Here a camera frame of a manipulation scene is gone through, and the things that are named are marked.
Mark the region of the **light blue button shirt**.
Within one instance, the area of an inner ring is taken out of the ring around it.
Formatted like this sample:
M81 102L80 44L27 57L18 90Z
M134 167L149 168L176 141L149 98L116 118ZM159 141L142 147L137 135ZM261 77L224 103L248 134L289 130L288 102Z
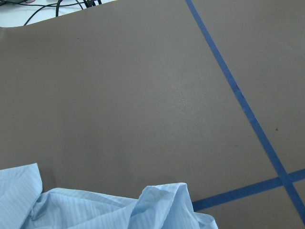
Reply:
M138 199L54 188L42 191L37 164L0 172L3 229L215 229L196 213L185 183L147 186Z

